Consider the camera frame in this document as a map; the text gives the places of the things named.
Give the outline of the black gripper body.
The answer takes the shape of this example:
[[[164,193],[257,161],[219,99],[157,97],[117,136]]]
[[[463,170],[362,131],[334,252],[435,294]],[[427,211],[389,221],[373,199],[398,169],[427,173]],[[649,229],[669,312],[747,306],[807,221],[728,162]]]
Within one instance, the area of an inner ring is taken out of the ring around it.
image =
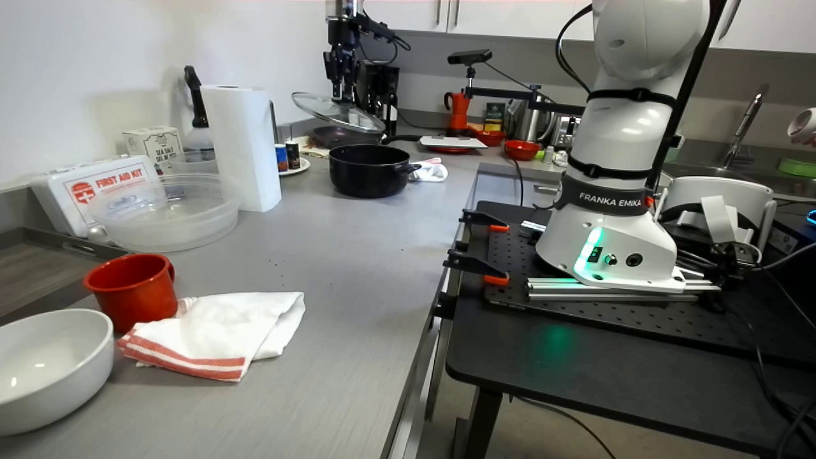
[[[361,77],[361,32],[362,16],[330,18],[330,48],[324,50],[324,72],[331,83],[353,83]]]

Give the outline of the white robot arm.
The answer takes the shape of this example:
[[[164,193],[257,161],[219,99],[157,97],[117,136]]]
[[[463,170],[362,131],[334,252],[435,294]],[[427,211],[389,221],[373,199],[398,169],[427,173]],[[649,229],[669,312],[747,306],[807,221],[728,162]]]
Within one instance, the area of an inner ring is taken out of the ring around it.
[[[588,13],[600,72],[535,255],[585,285],[678,294],[678,247],[650,215],[650,184],[713,0],[593,0]]]

